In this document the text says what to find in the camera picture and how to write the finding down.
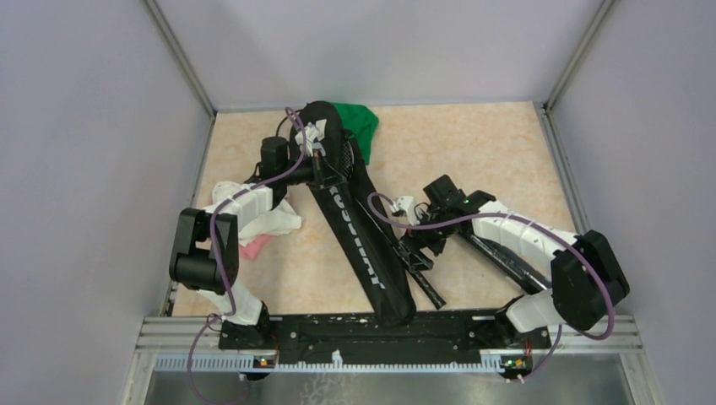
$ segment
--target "purple cable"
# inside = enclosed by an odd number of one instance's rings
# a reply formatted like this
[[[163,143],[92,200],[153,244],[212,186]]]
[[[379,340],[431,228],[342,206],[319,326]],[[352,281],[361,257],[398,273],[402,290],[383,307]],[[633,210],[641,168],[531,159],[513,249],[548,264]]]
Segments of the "purple cable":
[[[464,215],[462,217],[456,218],[456,219],[450,219],[445,222],[441,222],[438,224],[428,224],[428,225],[406,225],[402,224],[398,221],[394,221],[388,217],[385,217],[382,215],[373,205],[373,199],[375,197],[380,197],[381,199],[393,203],[393,199],[386,196],[385,194],[382,194],[380,192],[372,192],[368,195],[368,207],[371,209],[373,214],[377,216],[380,220],[387,222],[397,228],[402,228],[404,230],[435,230],[438,228],[444,228],[446,226],[455,225],[464,221],[468,221],[471,219],[477,219],[477,218],[507,218],[514,219],[518,222],[521,222],[522,224],[526,224],[528,226],[531,226],[532,228],[535,228],[537,231],[539,231],[542,235],[547,236],[548,238],[552,239],[565,249],[567,249],[570,253],[572,253],[577,260],[579,260],[580,263],[584,266],[584,268],[587,269],[587,273],[592,277],[594,280],[594,283],[597,284],[597,288],[599,289],[600,293],[602,294],[602,297],[604,298],[605,305],[606,305],[606,312],[607,312],[607,327],[604,333],[601,335],[593,335],[591,333],[580,331],[577,328],[574,328],[577,332],[583,334],[587,338],[593,339],[593,340],[604,340],[611,335],[612,331],[614,331],[614,323],[616,318],[616,313],[614,311],[614,304],[611,302],[611,297],[609,296],[609,292],[606,290],[606,286],[604,285],[604,282],[599,278],[599,275],[597,274],[596,270],[594,270],[594,267],[592,267],[591,263],[587,261],[587,259],[582,256],[577,249],[572,247],[569,243],[567,243],[566,240],[563,240],[559,236],[555,235],[553,232],[549,231],[543,226],[540,226],[539,224],[535,224],[532,221],[514,215],[509,213],[473,213],[470,215]],[[547,355],[533,368],[532,372],[528,375],[531,376],[535,373],[535,371],[539,370],[542,367],[542,364],[549,358],[553,353],[555,353],[556,346],[559,343],[559,340],[561,338],[561,325],[559,326],[557,330],[557,336],[555,338],[554,343],[552,344],[552,347],[550,348],[550,351],[547,353]]]
[[[303,161],[303,158],[306,157],[306,140],[308,139],[308,136],[306,135],[306,128],[303,125],[303,121],[301,118],[296,114],[295,111],[293,111],[291,108],[286,107],[286,116],[288,117],[291,124],[293,124],[293,128],[295,128],[297,131],[303,132],[303,148],[301,148],[301,154],[298,156],[298,160],[285,172],[281,173],[280,175],[276,175],[274,177],[271,177],[270,179],[260,181],[259,183],[254,184],[251,186],[251,190],[257,189],[261,186],[267,186],[268,184],[273,183],[274,181],[278,181],[283,179],[284,177],[290,175],[293,173],[298,166]],[[211,402],[209,399],[205,398],[201,393],[199,392],[196,383],[194,382],[194,376],[192,373],[192,362],[193,362],[193,356],[194,356],[194,350],[197,348],[197,344],[199,342],[199,339],[203,336],[203,334],[206,332],[209,327],[220,320],[223,316],[232,316],[236,314],[236,301],[234,300],[234,293],[231,291],[231,284],[229,283],[229,277],[226,275],[226,270],[224,269],[224,262],[221,259],[221,249],[219,248],[219,238],[216,236],[216,217],[221,213],[221,211],[226,208],[227,205],[232,203],[234,200],[236,200],[238,197],[241,197],[242,195],[246,194],[248,192],[247,189],[242,189],[233,196],[226,198],[221,204],[219,204],[216,209],[214,210],[214,213],[211,214],[211,220],[209,221],[209,233],[211,234],[211,250],[214,251],[214,258],[216,259],[216,268],[219,270],[219,275],[221,276],[221,281],[224,282],[224,288],[226,290],[226,293],[229,295],[229,302],[231,302],[231,312],[226,312],[223,315],[217,315],[209,319],[204,326],[199,329],[199,333],[197,333],[197,336],[194,338],[194,341],[192,342],[192,346],[189,348],[189,355],[187,357],[187,373],[189,374],[189,382],[192,387],[192,391],[194,392],[194,395],[197,396],[202,402],[207,403],[209,405],[230,405],[239,403],[240,400],[244,398],[237,398],[235,401],[231,402]]]

